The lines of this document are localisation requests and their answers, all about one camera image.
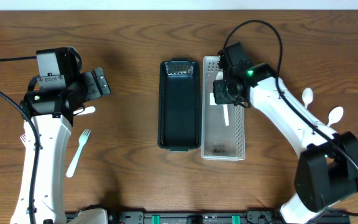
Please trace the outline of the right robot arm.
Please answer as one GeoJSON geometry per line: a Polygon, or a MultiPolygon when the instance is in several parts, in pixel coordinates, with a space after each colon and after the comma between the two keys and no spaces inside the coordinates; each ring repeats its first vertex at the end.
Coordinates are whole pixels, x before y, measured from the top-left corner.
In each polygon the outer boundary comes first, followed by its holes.
{"type": "Polygon", "coordinates": [[[222,79],[213,83],[218,105],[261,111],[285,136],[296,155],[295,195],[280,208],[286,223],[307,223],[358,192],[358,140],[337,133],[312,115],[267,63],[254,65],[242,45],[218,52],[222,79]]]}

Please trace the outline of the white plastic fork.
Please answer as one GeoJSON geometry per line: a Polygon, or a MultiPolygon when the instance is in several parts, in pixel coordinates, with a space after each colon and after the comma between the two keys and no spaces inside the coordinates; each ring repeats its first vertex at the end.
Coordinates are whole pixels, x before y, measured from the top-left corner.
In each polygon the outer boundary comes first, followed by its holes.
{"type": "Polygon", "coordinates": [[[91,130],[86,129],[80,135],[79,140],[78,140],[78,149],[76,150],[76,153],[73,156],[73,159],[71,160],[70,165],[68,166],[68,169],[67,169],[67,172],[66,172],[66,177],[72,178],[74,176],[76,168],[77,168],[77,165],[78,165],[79,160],[80,160],[82,150],[83,150],[85,144],[88,142],[90,134],[91,134],[91,130]]]}
{"type": "Polygon", "coordinates": [[[21,140],[22,144],[23,144],[24,146],[26,146],[27,141],[26,141],[26,136],[25,136],[25,134],[22,134],[22,135],[20,136],[20,140],[21,140]]]}
{"type": "Polygon", "coordinates": [[[78,116],[78,115],[91,114],[91,113],[94,113],[95,111],[96,111],[96,108],[94,106],[89,106],[84,109],[76,110],[73,112],[73,114],[75,116],[78,116]]]}

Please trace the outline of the clear perforated plastic basket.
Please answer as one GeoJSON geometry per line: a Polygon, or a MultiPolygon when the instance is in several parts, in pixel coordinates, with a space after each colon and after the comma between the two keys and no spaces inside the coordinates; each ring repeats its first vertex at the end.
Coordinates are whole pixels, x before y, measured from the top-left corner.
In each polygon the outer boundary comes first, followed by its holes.
{"type": "Polygon", "coordinates": [[[225,125],[223,107],[213,95],[213,82],[219,71],[218,56],[203,59],[203,109],[201,157],[207,160],[240,161],[245,159],[244,110],[227,105],[229,126],[225,125]]]}

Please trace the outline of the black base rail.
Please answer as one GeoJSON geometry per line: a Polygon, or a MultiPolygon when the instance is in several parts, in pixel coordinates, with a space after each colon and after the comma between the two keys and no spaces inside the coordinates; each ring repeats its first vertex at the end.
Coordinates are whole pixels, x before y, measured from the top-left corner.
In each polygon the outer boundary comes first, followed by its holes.
{"type": "Polygon", "coordinates": [[[150,213],[141,211],[110,212],[105,220],[85,217],[83,210],[67,215],[67,223],[120,223],[120,224],[274,224],[284,220],[271,210],[248,210],[242,213],[150,213]]]}

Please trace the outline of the black plastic basket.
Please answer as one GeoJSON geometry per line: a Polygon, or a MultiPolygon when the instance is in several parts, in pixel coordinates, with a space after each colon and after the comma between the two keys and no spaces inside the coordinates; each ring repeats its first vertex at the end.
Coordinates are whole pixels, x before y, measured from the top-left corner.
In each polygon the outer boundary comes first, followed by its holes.
{"type": "Polygon", "coordinates": [[[201,146],[201,83],[198,62],[160,64],[157,144],[172,152],[201,146]]]}

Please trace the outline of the white plastic spoon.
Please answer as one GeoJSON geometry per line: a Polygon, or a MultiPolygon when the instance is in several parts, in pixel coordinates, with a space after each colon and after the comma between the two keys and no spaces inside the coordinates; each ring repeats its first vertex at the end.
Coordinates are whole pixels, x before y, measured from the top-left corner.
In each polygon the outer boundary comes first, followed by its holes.
{"type": "MultiPolygon", "coordinates": [[[[223,79],[223,72],[219,71],[216,75],[216,80],[222,80],[223,79]]],[[[224,122],[226,126],[229,126],[229,113],[227,105],[222,105],[223,107],[223,115],[224,115],[224,122]]]]}
{"type": "Polygon", "coordinates": [[[342,106],[337,106],[333,108],[328,114],[328,123],[327,126],[340,122],[344,115],[344,108],[342,106]]]}
{"type": "Polygon", "coordinates": [[[308,106],[313,102],[314,94],[311,88],[305,88],[302,96],[304,107],[307,109],[308,106]]]}

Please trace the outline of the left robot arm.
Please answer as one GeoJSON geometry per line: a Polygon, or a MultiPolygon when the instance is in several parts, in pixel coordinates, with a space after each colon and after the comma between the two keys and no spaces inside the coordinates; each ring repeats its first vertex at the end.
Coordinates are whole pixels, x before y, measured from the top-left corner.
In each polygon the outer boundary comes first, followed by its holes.
{"type": "Polygon", "coordinates": [[[66,223],[64,162],[75,111],[111,89],[102,68],[81,72],[82,59],[73,47],[38,50],[36,59],[39,75],[20,102],[25,159],[11,223],[66,223]]]}

